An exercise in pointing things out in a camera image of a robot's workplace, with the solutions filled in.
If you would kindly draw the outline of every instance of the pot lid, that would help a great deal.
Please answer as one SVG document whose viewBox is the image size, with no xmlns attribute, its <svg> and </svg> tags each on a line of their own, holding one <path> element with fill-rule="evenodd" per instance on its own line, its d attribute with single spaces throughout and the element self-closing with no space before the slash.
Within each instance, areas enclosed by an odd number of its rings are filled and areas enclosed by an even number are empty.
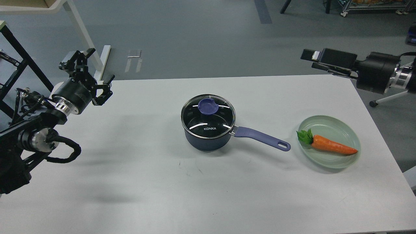
<svg viewBox="0 0 416 234">
<path fill-rule="evenodd" d="M 221 137 L 234 126 L 234 107 L 217 95 L 203 94 L 191 98 L 182 108 L 182 125 L 192 135 L 213 139 Z"/>
</svg>

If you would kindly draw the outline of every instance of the gray floor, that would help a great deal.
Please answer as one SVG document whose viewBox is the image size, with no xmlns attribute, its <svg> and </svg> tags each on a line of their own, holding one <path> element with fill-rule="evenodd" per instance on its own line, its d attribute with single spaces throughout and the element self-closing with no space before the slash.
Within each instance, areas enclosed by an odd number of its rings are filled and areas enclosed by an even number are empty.
<svg viewBox="0 0 416 234">
<path fill-rule="evenodd" d="M 282 15 L 284 0 L 266 0 L 271 24 L 260 23 L 253 0 L 74 2 L 97 50 L 112 46 L 106 75 L 113 73 L 117 80 L 324 74 L 300 59 L 303 49 L 329 47 L 356 53 L 360 60 L 372 51 L 399 55 L 416 49 L 404 43 L 415 13 L 355 11 L 344 18 L 336 1 L 325 14 L 320 1 L 294 0 Z M 1 15 L 0 20 L 7 21 L 53 84 L 67 79 L 57 68 L 65 55 L 85 49 L 63 9 L 53 15 Z M 0 49 L 18 58 L 3 37 Z M 142 50 L 139 72 L 137 60 L 125 71 L 130 50 Z M 0 67 L 13 69 L 4 61 Z M 0 74 L 0 82 L 8 75 Z M 25 72 L 16 86 L 47 93 L 31 72 Z M 358 93 L 367 106 L 382 97 Z M 408 95 L 368 107 L 402 171 L 416 165 L 415 103 L 416 96 Z M 4 129 L 7 118 L 1 118 Z"/>
</svg>

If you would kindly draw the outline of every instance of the toy carrot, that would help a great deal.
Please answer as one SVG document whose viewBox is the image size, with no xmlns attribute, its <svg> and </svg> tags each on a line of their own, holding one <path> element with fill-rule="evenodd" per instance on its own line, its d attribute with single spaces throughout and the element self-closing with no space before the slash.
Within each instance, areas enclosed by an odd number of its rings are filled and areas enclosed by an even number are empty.
<svg viewBox="0 0 416 234">
<path fill-rule="evenodd" d="M 352 155 L 357 153 L 358 151 L 354 148 L 346 146 L 344 144 L 331 141 L 323 136 L 320 135 L 312 135 L 311 129 L 308 131 L 302 130 L 297 132 L 297 137 L 300 141 L 311 145 L 315 149 L 337 152 L 340 154 Z"/>
</svg>

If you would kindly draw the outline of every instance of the lid knob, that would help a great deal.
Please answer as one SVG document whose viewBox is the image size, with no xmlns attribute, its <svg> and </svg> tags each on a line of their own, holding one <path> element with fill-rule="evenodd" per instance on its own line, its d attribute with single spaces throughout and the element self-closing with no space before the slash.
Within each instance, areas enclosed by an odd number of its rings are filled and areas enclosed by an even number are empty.
<svg viewBox="0 0 416 234">
<path fill-rule="evenodd" d="M 212 98 L 204 98 L 199 101 L 198 110 L 204 115 L 212 115 L 218 111 L 218 104 Z"/>
</svg>

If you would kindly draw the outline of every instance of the saucepan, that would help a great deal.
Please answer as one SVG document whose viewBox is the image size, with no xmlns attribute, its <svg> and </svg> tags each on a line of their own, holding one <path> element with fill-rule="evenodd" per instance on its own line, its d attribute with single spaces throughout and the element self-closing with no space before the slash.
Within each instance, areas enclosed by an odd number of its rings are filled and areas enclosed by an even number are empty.
<svg viewBox="0 0 416 234">
<path fill-rule="evenodd" d="M 248 137 L 282 151 L 290 150 L 290 144 L 285 141 L 251 128 L 235 126 L 233 105 L 217 95 L 191 98 L 182 108 L 181 120 L 188 142 L 201 151 L 215 151 L 231 136 Z"/>
</svg>

